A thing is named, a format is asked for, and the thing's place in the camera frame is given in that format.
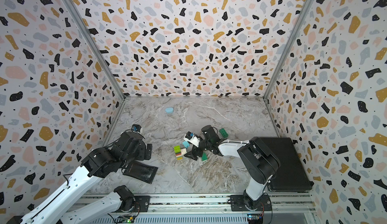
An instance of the terrazzo wallpaper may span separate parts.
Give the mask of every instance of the terrazzo wallpaper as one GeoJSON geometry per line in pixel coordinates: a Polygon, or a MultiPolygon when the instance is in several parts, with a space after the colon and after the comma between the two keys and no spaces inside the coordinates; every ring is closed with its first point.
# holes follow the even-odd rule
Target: terrazzo wallpaper
{"type": "Polygon", "coordinates": [[[0,222],[102,144],[120,100],[61,0],[1,0],[0,222]]]}
{"type": "Polygon", "coordinates": [[[271,113],[322,223],[387,223],[387,0],[314,0],[271,113]]]}
{"type": "Polygon", "coordinates": [[[125,95],[260,96],[305,0],[73,0],[125,95]]]}

